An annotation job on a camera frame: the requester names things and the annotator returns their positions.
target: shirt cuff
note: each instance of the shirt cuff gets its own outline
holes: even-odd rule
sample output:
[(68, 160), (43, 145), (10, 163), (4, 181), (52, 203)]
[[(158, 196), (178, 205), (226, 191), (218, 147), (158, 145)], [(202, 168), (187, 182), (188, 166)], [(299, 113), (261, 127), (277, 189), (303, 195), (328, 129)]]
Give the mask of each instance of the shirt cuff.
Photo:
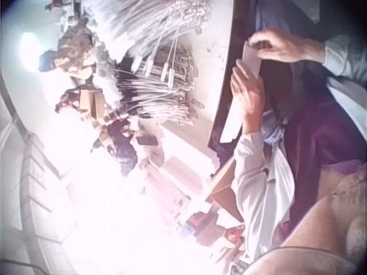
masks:
[(234, 156), (237, 158), (244, 158), (249, 155), (263, 153), (264, 139), (261, 132), (248, 133), (242, 135), (237, 143)]
[(349, 39), (337, 36), (325, 42), (325, 61), (323, 66), (336, 76), (340, 76), (346, 66)]

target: purple clothing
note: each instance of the purple clothing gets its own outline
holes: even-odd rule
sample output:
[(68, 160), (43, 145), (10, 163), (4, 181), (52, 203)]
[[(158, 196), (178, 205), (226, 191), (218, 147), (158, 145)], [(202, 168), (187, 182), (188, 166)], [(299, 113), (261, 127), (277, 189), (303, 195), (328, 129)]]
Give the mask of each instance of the purple clothing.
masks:
[(285, 128), (284, 145), (295, 181), (286, 238), (317, 201), (322, 167), (340, 174), (355, 172), (366, 162), (367, 144), (330, 93), (308, 93), (300, 111)]

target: white tag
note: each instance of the white tag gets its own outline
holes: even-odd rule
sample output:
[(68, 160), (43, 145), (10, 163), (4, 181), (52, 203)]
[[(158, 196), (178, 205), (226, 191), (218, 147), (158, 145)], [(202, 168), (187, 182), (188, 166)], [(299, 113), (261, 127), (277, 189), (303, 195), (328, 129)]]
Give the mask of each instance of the white tag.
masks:
[[(254, 76), (259, 76), (261, 59), (257, 57), (257, 50), (248, 46), (248, 41), (245, 42), (243, 47), (242, 60)], [(229, 143), (237, 138), (241, 126), (241, 105), (238, 99), (234, 97), (220, 138), (220, 143)]]

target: white sleeve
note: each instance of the white sleeve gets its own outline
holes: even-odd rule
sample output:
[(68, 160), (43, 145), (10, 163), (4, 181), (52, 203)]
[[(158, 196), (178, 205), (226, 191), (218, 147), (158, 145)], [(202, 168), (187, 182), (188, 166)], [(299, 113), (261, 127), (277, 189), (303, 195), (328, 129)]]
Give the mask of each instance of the white sleeve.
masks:
[(264, 142), (260, 132), (243, 135), (235, 149), (235, 179), (232, 189), (244, 219), (246, 252), (251, 260), (262, 254), (259, 246), (267, 189)]
[(346, 36), (325, 42), (323, 66), (336, 76), (344, 76), (358, 85), (367, 84), (367, 48), (352, 44)]

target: cardboard box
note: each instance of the cardboard box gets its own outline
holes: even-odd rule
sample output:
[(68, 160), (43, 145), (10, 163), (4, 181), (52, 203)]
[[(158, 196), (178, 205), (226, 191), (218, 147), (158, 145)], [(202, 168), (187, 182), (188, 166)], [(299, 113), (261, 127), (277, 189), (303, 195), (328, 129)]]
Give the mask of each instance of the cardboard box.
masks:
[(235, 167), (236, 161), (234, 157), (231, 157), (212, 178), (211, 183), (203, 192), (202, 199), (214, 201), (236, 220), (243, 222), (243, 218), (237, 208), (236, 194), (231, 189), (235, 178)]
[(103, 123), (103, 117), (106, 112), (106, 99), (102, 91), (94, 91), (93, 93), (93, 105), (91, 109), (92, 118)]
[(87, 89), (80, 90), (80, 99), (79, 99), (79, 110), (80, 112), (89, 112), (91, 110), (91, 91)]

